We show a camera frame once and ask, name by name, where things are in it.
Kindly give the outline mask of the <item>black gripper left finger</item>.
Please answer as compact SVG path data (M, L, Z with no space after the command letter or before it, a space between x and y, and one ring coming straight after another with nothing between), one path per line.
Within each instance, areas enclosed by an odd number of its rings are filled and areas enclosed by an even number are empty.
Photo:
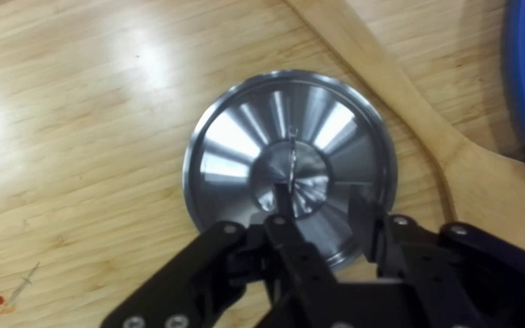
M293 196L287 185L276 187L278 218L285 223L294 221Z

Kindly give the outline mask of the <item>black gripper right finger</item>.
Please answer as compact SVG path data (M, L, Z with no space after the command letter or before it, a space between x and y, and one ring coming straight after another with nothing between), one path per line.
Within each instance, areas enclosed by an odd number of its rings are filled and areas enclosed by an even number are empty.
M386 210L375 199L364 196L360 190L351 192L349 225L362 254L369 263L375 263L378 258L378 243L384 219Z

